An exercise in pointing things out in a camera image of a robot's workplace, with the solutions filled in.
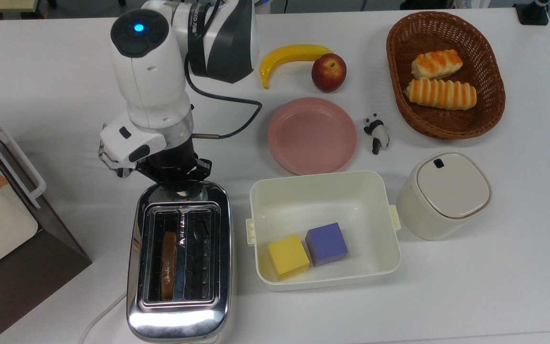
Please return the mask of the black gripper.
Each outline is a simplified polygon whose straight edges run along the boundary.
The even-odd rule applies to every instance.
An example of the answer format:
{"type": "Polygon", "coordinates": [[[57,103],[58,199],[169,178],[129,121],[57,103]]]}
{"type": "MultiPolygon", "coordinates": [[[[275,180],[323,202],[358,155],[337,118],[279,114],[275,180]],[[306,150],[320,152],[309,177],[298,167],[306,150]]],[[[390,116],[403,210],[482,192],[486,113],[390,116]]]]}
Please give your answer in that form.
{"type": "Polygon", "coordinates": [[[135,170],[156,183],[203,181],[208,178],[212,170],[212,161],[197,159],[193,141],[170,150],[162,150],[149,155],[136,164],[135,170]],[[193,172],[197,167],[197,176],[193,172]]]}

